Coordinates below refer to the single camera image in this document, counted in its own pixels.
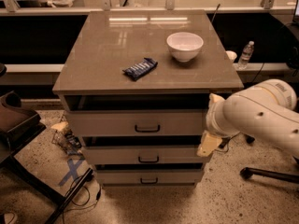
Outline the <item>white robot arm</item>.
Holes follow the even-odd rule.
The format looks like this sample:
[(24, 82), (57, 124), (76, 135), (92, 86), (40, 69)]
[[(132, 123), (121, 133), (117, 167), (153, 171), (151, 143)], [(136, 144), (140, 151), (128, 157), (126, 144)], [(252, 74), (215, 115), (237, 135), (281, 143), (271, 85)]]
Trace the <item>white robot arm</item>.
[(297, 96), (283, 80), (268, 79), (224, 99), (211, 93), (197, 154), (209, 156), (226, 137), (243, 133), (299, 158)]

